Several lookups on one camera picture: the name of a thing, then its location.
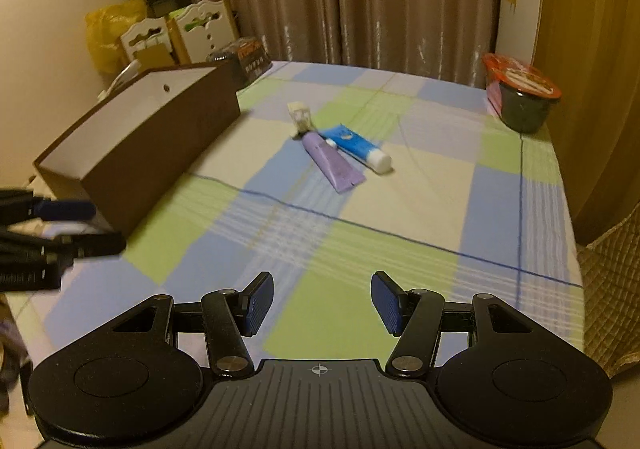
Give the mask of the blue white tube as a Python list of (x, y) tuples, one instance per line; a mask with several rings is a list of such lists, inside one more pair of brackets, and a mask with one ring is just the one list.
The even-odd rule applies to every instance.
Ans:
[(320, 136), (334, 149), (345, 152), (378, 175), (392, 170), (392, 158), (386, 152), (344, 124), (327, 128)]

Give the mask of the yellow plastic bag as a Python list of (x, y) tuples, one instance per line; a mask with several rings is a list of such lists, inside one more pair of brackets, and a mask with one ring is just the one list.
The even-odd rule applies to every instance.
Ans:
[(99, 74), (112, 76), (124, 68), (119, 38), (147, 13), (143, 0), (128, 0), (85, 14), (87, 50)]

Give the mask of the checkered pastel tablecloth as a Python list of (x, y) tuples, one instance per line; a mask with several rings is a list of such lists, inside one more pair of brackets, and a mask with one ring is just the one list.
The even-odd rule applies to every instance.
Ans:
[[(338, 194), (294, 139), (289, 102), (315, 132), (344, 124), (392, 158)], [(196, 302), (263, 270), (274, 301), (255, 359), (386, 359), (394, 339), (370, 299), (385, 271), (451, 302), (495, 294), (582, 346), (584, 292), (558, 161), (546, 133), (506, 128), (478, 88), (363, 68), (277, 62), (239, 96), (241, 117), (186, 171), (122, 256), (14, 294), (40, 361), (156, 293)]]

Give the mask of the white carved chair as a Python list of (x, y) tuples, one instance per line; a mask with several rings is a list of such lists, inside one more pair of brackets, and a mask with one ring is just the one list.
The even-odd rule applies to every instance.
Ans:
[(167, 16), (166, 24), (180, 65), (205, 62), (239, 39), (225, 1), (203, 0), (177, 9)]
[(124, 64), (140, 59), (144, 68), (176, 64), (168, 27), (164, 18), (145, 18), (133, 24), (118, 38)]

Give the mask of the silver foil snack bag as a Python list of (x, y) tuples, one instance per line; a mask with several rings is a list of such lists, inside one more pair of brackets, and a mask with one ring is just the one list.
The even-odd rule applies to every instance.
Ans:
[(117, 92), (122, 85), (132, 81), (136, 76), (139, 75), (141, 69), (141, 62), (137, 59), (130, 62), (130, 64), (117, 74), (114, 81), (110, 84), (109, 87), (105, 88), (98, 96), (98, 102), (102, 102), (106, 97), (111, 94)]

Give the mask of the purple cream tube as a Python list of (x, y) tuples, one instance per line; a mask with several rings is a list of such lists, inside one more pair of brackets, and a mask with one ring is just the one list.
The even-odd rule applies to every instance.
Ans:
[(307, 154), (338, 194), (344, 194), (366, 181), (366, 177), (328, 145), (317, 132), (305, 133), (302, 143)]

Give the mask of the red instant noodle bowl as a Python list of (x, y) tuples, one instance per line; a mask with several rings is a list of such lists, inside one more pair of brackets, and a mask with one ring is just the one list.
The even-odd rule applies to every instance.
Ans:
[(514, 132), (535, 134), (562, 92), (532, 65), (510, 56), (487, 53), (486, 94), (500, 120)]

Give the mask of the brown quilted chair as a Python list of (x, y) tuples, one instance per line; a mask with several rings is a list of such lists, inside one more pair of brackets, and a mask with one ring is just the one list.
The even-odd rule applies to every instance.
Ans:
[(609, 377), (639, 363), (639, 209), (578, 250), (585, 353)]

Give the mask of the brown cardboard box white inside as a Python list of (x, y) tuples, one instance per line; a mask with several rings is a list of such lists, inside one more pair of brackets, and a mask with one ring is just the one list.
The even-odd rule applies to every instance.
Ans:
[(240, 114), (230, 61), (148, 70), (67, 128), (34, 166), (56, 198), (91, 201), (94, 226), (130, 235)]

